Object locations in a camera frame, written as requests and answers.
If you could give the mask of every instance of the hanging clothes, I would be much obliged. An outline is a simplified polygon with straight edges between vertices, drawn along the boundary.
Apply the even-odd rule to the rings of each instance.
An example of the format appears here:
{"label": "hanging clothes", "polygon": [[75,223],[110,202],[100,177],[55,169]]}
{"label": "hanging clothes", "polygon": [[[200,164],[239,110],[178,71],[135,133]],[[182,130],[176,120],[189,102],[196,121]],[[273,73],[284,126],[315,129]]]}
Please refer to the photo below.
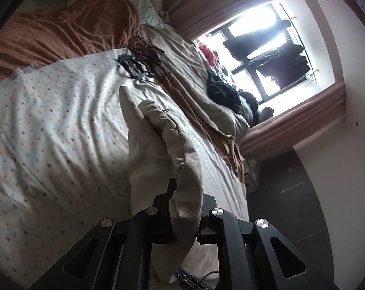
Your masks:
{"label": "hanging clothes", "polygon": [[280,89],[294,83],[310,70],[305,56],[299,55],[304,48],[285,43],[252,60],[248,65],[264,77],[271,76]]}
{"label": "hanging clothes", "polygon": [[232,56],[242,61],[255,50],[275,39],[291,23],[288,20],[276,21],[272,26],[259,29],[254,32],[245,33],[235,38],[226,40],[223,45],[231,52]]}

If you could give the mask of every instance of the floor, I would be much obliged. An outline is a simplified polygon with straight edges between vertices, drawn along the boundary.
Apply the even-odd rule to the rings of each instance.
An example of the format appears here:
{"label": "floor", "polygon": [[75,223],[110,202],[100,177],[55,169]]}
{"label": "floor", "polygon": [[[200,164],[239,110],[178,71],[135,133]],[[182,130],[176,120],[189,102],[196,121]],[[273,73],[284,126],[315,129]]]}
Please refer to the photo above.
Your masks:
{"label": "floor", "polygon": [[297,153],[291,150],[261,163],[258,185],[247,195],[250,221],[267,219],[333,281],[325,218]]}

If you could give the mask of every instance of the bed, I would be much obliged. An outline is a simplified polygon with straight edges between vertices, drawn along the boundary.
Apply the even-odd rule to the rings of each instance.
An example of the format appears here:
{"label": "bed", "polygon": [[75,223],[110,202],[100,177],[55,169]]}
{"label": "bed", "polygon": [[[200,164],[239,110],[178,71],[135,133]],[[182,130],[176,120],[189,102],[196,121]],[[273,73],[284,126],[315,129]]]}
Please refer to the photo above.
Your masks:
{"label": "bed", "polygon": [[[207,97],[192,41],[140,16],[129,0],[76,0],[19,12],[0,32],[0,274],[23,289],[100,220],[132,217],[121,86],[176,119],[203,192],[248,220],[238,152],[247,122]],[[116,60],[149,44],[164,51],[162,77],[133,80]],[[183,267],[201,277],[216,259],[214,246],[195,243]],[[177,288],[152,275],[150,289]]]}

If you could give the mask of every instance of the window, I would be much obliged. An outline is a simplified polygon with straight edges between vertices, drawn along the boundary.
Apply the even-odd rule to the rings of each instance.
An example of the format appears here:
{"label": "window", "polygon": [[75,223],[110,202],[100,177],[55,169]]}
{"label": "window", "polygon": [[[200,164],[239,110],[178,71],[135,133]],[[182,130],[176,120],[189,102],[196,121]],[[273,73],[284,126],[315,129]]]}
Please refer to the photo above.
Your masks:
{"label": "window", "polygon": [[251,68],[248,63],[257,56],[280,47],[286,42],[300,44],[297,32],[294,31],[292,27],[287,28],[287,30],[279,34],[275,39],[255,50],[241,62],[237,61],[231,55],[228,49],[223,45],[223,42],[241,34],[270,27],[276,21],[289,19],[287,16],[279,16],[276,11],[276,8],[278,7],[281,7],[281,5],[272,2],[271,4],[247,10],[230,22],[199,38],[199,40],[206,44],[211,50],[218,53],[220,63],[231,72],[231,78],[236,89],[252,93],[261,104],[300,84],[306,80],[306,77],[300,78],[281,90],[280,87],[271,80],[271,77],[264,77],[259,71]]}

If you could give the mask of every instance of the orange blanket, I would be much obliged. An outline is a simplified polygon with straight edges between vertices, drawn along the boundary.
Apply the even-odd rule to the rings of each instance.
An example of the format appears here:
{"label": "orange blanket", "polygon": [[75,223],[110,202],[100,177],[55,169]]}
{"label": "orange blanket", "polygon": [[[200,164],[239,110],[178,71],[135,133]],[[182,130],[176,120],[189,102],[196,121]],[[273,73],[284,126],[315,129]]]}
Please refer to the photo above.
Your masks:
{"label": "orange blanket", "polygon": [[[43,67],[112,49],[140,48],[147,44],[140,38],[140,28],[137,9],[128,0],[77,0],[63,10],[14,14],[0,32],[0,82],[31,63]],[[233,136],[208,122],[172,74],[162,86],[242,181],[242,158]]]}

